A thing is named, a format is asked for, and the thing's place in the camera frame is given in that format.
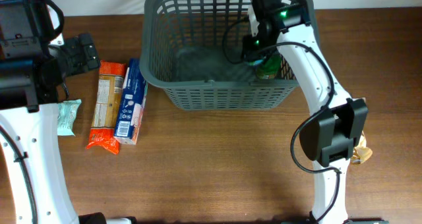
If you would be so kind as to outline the green lid jar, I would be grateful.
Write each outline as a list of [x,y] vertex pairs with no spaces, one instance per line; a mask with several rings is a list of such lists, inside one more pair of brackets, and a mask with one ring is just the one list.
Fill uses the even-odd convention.
[[274,79],[281,68],[282,57],[279,54],[267,56],[256,69],[256,76],[261,80]]

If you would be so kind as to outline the blue round tin can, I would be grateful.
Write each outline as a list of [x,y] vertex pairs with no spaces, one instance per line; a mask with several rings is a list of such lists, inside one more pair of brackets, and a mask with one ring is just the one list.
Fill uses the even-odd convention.
[[256,67],[256,66],[260,65],[262,62],[263,62],[263,60],[261,59],[261,60],[248,62],[247,64],[251,67]]

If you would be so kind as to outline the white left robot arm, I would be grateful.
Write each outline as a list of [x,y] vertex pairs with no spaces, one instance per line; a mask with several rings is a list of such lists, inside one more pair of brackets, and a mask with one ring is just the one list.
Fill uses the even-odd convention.
[[107,223],[77,214],[65,183],[57,87],[100,60],[89,34],[63,39],[64,23],[52,0],[1,2],[1,150],[17,223]]

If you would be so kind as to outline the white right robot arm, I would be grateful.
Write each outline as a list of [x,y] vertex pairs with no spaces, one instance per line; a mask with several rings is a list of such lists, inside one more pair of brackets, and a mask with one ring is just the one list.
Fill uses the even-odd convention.
[[241,59],[253,62],[273,54],[292,69],[305,96],[309,118],[291,138],[291,157],[314,177],[315,197],[309,223],[349,223],[346,175],[359,144],[368,108],[334,76],[318,45],[311,0],[251,0],[251,33]]

